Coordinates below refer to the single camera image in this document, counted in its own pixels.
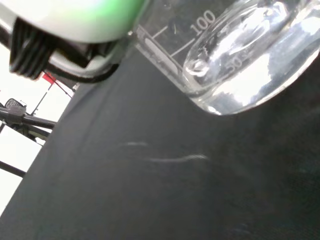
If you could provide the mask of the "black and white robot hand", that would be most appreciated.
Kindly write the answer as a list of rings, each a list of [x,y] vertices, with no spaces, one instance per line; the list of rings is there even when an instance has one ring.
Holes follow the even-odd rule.
[[[0,43],[10,73],[37,79],[49,72],[95,84],[120,66],[148,0],[3,0]]]

